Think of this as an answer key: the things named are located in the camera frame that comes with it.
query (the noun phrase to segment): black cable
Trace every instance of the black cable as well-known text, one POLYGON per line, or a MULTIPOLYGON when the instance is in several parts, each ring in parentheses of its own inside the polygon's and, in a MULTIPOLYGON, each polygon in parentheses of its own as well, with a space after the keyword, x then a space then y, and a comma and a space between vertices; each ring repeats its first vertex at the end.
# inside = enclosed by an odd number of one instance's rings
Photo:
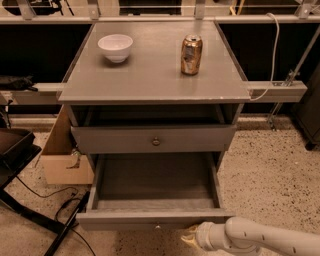
POLYGON ((84 237, 82 235, 80 235, 77 231, 75 231, 74 229, 70 229, 71 231, 73 231, 74 233, 76 233, 88 246, 88 248, 90 249, 90 251, 92 252, 92 255, 96 256, 96 254, 94 253, 94 251, 92 250, 90 244, 86 241, 86 239, 84 239, 84 237))
MULTIPOLYGON (((72 197, 71 197, 70 199, 68 199, 67 201, 65 201, 65 202, 61 205, 60 209, 56 212, 56 214, 55 214, 55 220, 56 220, 56 221, 59 221, 59 220, 58 220, 58 215, 59 215, 59 213, 60 213, 63 209, 65 209, 72 201, 75 201, 75 200, 79 200, 79 201, 80 201, 80 200, 81 200, 80 198, 74 198, 74 197, 78 194, 78 192, 79 192, 79 190, 76 189, 75 187, 66 187, 66 188, 64 188, 64 189, 55 191, 55 192, 53 192, 53 193, 51 193, 51 194, 49 194, 49 195, 47 195, 47 196, 42 196, 42 195, 39 195, 37 192, 33 191, 31 188, 29 188, 18 176, 16 176, 16 178, 17 178, 17 179, 22 183, 22 185, 24 185, 29 191, 31 191, 33 194, 35 194, 35 195, 37 195, 38 197, 41 197, 41 198, 48 198, 48 197, 50 197, 50 196, 53 196, 54 194, 60 193, 60 192, 65 191, 65 190, 67 190, 67 189, 74 189, 74 190, 76 190, 76 193, 72 193, 72 197)), ((93 254, 94 256, 96 256, 96 254, 94 253, 93 249, 91 248, 91 246, 89 245, 89 243, 86 241, 86 239, 84 239, 83 236, 81 236, 77 231, 75 231, 75 230, 73 229, 73 228, 75 228, 77 225, 78 225, 78 224, 75 224, 72 228, 70 228, 70 230, 73 231, 74 233, 76 233, 76 234, 85 242, 85 244, 88 246, 88 248, 90 249, 90 251, 92 252, 92 254, 93 254)))
POLYGON ((55 191, 55 192, 53 192, 53 193, 51 193, 51 194, 49 194, 49 195, 42 196, 42 195, 39 195, 37 192, 33 191, 31 188, 29 188, 18 176, 17 176, 16 178, 17 178, 17 179, 22 183, 22 185, 24 185, 29 191, 31 191, 33 194, 35 194, 35 195, 37 195, 38 197, 41 197, 41 198, 48 198, 48 197, 50 197, 50 196, 53 196, 54 194, 63 192, 63 191, 65 191, 65 190, 74 189, 74 190, 76 190, 76 192, 75 192, 75 193, 72 193, 72 198, 73 198, 73 197, 76 196, 76 195, 78 194, 78 192, 79 192, 79 190, 76 189, 75 187, 66 187, 66 188, 64 188, 64 189, 55 191))
POLYGON ((68 206, 72 201, 76 201, 76 200, 80 201, 81 199, 80 199, 80 198, 73 198, 73 197, 72 197, 72 198, 68 199, 67 201, 65 201, 65 202, 61 205, 61 207, 59 208, 59 210, 56 212, 56 214, 55 214, 55 216, 54 216, 54 220, 55 220, 55 221, 59 221, 59 220, 58 220, 58 217, 59 217, 60 212, 61 212, 63 209, 67 208, 67 206, 68 206))
POLYGON ((73 13, 73 11, 72 11, 72 9, 71 9, 71 6, 70 6, 68 0, 65 0, 65 2, 67 3, 68 8, 69 8, 69 11, 71 12, 72 16, 74 16, 74 13, 73 13))

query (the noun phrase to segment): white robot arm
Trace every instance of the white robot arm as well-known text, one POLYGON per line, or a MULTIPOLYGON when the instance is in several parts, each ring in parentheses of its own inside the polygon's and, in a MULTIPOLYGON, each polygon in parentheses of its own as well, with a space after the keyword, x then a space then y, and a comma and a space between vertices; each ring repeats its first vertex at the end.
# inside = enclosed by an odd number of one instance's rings
POLYGON ((258 256, 265 247, 285 256, 320 255, 319 235, 265 226, 240 217, 232 217, 225 224, 204 222, 190 232, 182 240, 205 251, 258 256))

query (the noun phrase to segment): cabinet leg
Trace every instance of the cabinet leg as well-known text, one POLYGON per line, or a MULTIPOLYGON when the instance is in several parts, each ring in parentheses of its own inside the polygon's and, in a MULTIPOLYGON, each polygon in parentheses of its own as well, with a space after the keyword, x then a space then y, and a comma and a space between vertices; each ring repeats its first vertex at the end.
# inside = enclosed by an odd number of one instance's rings
POLYGON ((305 146, 306 150, 308 151, 313 150, 315 147, 316 147, 316 144, 313 144, 311 141, 309 141, 305 146))

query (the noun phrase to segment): black panel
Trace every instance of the black panel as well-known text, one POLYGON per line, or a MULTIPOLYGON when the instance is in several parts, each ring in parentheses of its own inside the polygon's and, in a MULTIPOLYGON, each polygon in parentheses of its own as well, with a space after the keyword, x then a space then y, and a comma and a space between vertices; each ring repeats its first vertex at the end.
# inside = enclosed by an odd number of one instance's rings
POLYGON ((60 108, 61 105, 11 105, 9 114, 58 114, 60 108))
POLYGON ((33 82, 62 82, 90 24, 1 25, 0 75, 33 75, 33 82))
MULTIPOLYGON (((269 81, 275 24, 220 24, 227 41, 249 81, 269 81)), ((294 70, 319 24, 281 24, 274 80, 285 80, 294 70)), ((312 47, 297 79, 305 84, 320 60, 320 38, 312 47)), ((269 112, 273 104, 245 104, 243 112, 269 112)), ((284 104, 281 113, 289 113, 292 104, 284 104)))
POLYGON ((294 14, 298 5, 295 0, 246 0, 241 14, 294 14))

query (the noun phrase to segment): soda can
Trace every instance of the soda can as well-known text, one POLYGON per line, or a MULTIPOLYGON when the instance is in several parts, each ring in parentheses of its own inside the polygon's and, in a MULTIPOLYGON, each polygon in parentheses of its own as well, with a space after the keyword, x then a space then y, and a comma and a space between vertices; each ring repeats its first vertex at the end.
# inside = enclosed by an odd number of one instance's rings
POLYGON ((202 39, 198 35, 187 35, 182 42, 181 72, 195 75, 199 72, 202 53, 202 39))

